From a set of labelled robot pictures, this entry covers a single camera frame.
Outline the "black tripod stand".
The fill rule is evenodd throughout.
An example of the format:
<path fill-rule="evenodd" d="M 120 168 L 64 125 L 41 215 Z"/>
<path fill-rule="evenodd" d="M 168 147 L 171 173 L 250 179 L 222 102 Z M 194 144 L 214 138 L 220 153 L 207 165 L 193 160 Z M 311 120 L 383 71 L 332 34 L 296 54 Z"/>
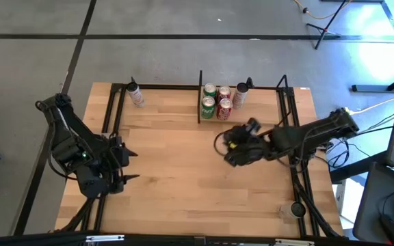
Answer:
<path fill-rule="evenodd" d="M 351 3 L 351 2 L 352 2 L 352 0 L 343 0 L 342 3 L 341 3 L 341 5 L 337 8 L 337 10 L 336 10 L 333 14 L 330 14 L 330 15 L 325 16 L 325 17 L 313 16 L 313 15 L 309 12 L 309 10 L 308 10 L 307 7 L 304 7 L 304 8 L 302 9 L 302 13 L 303 13 L 303 14 L 309 15 L 311 18 L 313 18 L 313 19 L 315 19 L 315 20 L 324 20 L 324 19 L 330 18 L 330 20 L 328 21 L 328 24 L 327 24 L 325 27 L 319 27 L 319 26 L 317 26 L 317 25 L 313 25 L 313 24 L 310 24 L 310 23 L 307 23 L 307 24 L 306 24 L 307 27 L 313 27 L 313 28 L 315 28 L 316 30 L 318 30 L 318 31 L 320 32 L 320 36 L 319 36 L 319 38 L 318 38 L 318 40 L 317 40 L 317 42 L 316 42 L 316 44 L 315 44 L 315 46 L 314 46 L 314 49 L 315 49 L 315 50 L 317 50 L 317 49 L 319 48 L 319 45 L 320 45 L 321 42 L 324 40 L 325 36 L 327 36 L 328 34 L 330 34 L 330 32 L 329 32 L 329 27 L 330 27 L 330 25 L 332 24 L 332 22 L 334 21 L 334 19 L 336 18 L 337 14 L 338 14 L 345 6 L 347 6 L 347 5 L 348 5 L 349 3 Z"/>

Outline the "red Star Wars Coca-Cola can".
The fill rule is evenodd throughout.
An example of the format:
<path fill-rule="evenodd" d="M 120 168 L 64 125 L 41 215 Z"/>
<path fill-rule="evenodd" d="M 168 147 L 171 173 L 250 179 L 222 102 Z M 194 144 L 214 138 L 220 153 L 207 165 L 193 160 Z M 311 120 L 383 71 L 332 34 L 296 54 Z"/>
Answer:
<path fill-rule="evenodd" d="M 223 98 L 230 99 L 231 94 L 232 94 L 232 92 L 231 92 L 231 88 L 229 86 L 227 86 L 227 85 L 220 86 L 218 88 L 218 92 L 217 92 L 217 96 L 216 96 L 217 102 L 219 103 Z"/>

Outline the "tall white Celsius can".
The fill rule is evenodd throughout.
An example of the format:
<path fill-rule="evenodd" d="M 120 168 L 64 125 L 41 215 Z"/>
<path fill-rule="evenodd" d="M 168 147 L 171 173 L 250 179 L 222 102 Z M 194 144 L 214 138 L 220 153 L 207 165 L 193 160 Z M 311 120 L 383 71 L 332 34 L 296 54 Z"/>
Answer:
<path fill-rule="evenodd" d="M 240 109 L 242 105 L 244 104 L 244 101 L 246 99 L 247 93 L 248 93 L 249 87 L 246 83 L 238 83 L 232 102 L 233 102 L 233 108 L 234 109 Z"/>
<path fill-rule="evenodd" d="M 137 107 L 144 106 L 144 98 L 140 91 L 140 87 L 136 82 L 130 82 L 127 85 L 127 93 L 129 94 L 133 104 Z"/>
<path fill-rule="evenodd" d="M 290 201 L 280 206 L 278 214 L 284 219 L 299 219 L 305 216 L 306 208 L 301 202 Z"/>

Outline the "black aluminium rig frame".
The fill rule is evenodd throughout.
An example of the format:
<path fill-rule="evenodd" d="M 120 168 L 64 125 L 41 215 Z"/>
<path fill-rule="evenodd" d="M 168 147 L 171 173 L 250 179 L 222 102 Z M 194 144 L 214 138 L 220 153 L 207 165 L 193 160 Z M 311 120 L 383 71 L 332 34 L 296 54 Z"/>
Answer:
<path fill-rule="evenodd" d="M 278 91 L 280 122 L 316 118 L 304 87 Z M 82 228 L 114 234 L 298 238 L 319 234 L 310 217 L 284 219 L 281 205 L 297 200 L 287 159 L 231 167 L 215 136 L 236 124 L 198 124 L 198 85 L 143 85 L 145 105 L 122 99 L 118 131 L 138 156 L 126 174 L 139 174 L 122 193 L 95 201 Z"/>

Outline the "green Sprite can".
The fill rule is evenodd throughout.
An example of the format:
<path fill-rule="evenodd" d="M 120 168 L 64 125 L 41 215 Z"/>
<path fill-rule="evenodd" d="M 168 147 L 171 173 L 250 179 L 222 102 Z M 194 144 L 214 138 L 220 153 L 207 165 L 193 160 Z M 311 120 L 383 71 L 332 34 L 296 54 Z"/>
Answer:
<path fill-rule="evenodd" d="M 213 98 L 216 97 L 217 95 L 217 86 L 212 84 L 212 83 L 207 83 L 204 87 L 203 87 L 203 93 L 205 96 L 211 96 Z"/>
<path fill-rule="evenodd" d="M 215 99 L 212 96 L 205 96 L 201 100 L 201 117 L 210 119 L 215 112 Z"/>

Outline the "silver metal bracket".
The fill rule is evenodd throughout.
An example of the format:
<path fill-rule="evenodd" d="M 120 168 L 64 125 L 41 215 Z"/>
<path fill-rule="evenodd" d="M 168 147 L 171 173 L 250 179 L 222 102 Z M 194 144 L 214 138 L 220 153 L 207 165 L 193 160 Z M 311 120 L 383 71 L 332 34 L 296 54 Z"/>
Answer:
<path fill-rule="evenodd" d="M 294 239 L 277 238 L 274 246 L 315 246 L 314 241 L 303 241 Z"/>
<path fill-rule="evenodd" d="M 101 243 L 101 242 L 112 242 L 112 241 L 123 241 L 125 235 L 91 235 L 87 236 L 86 243 Z"/>

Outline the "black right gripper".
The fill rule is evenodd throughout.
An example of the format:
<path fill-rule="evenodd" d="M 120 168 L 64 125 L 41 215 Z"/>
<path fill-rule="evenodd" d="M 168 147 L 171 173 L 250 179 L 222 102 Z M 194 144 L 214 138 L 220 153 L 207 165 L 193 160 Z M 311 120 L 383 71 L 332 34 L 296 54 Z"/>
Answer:
<path fill-rule="evenodd" d="M 231 166 L 244 166 L 264 159 L 271 160 L 271 143 L 267 137 L 257 135 L 243 135 L 238 131 L 226 131 L 223 134 L 223 144 L 239 144 L 239 152 L 229 152 L 224 160 Z"/>

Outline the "black crossbeam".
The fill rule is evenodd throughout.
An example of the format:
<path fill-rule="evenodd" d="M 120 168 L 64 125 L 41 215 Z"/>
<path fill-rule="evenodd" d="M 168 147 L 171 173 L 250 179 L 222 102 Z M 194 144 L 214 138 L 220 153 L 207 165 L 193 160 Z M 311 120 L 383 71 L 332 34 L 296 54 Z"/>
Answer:
<path fill-rule="evenodd" d="M 248 244 L 274 246 L 277 238 L 229 237 L 229 236 L 172 236 L 145 234 L 125 235 L 123 241 L 86 243 L 86 237 L 99 234 L 94 230 L 83 232 L 54 232 L 0 237 L 0 246 L 245 246 Z M 384 243 L 350 241 L 344 238 L 307 236 L 294 240 L 314 241 L 315 246 L 391 246 Z"/>

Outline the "black shelf post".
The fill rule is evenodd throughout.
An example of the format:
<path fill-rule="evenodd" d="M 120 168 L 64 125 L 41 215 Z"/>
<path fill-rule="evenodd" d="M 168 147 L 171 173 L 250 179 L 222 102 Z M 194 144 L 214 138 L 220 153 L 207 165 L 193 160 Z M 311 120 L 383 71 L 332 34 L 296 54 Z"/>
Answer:
<path fill-rule="evenodd" d="M 198 80 L 198 102 L 197 102 L 197 116 L 198 116 L 198 124 L 200 124 L 200 115 L 201 115 L 201 95 L 202 95 L 202 70 L 199 71 L 199 80 Z"/>

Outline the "grey desk mat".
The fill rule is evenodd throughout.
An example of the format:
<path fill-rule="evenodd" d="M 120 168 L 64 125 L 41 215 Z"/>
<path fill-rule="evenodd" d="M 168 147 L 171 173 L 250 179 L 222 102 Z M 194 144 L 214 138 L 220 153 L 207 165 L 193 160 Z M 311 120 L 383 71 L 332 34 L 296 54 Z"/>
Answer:
<path fill-rule="evenodd" d="M 380 216 L 394 219 L 394 170 L 374 165 L 369 170 L 353 228 L 353 235 L 361 241 L 388 243 Z"/>

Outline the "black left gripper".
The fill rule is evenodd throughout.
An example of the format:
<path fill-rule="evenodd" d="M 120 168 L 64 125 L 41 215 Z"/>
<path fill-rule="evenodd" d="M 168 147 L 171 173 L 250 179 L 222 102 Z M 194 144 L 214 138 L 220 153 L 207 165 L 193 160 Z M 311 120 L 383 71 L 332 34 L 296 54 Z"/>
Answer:
<path fill-rule="evenodd" d="M 128 181 L 140 177 L 139 174 L 124 175 L 122 170 L 123 167 L 126 167 L 129 164 L 129 157 L 138 156 L 138 154 L 125 146 L 121 136 L 112 136 L 109 140 L 111 141 L 110 150 L 113 156 L 113 178 L 110 193 L 121 193 Z"/>

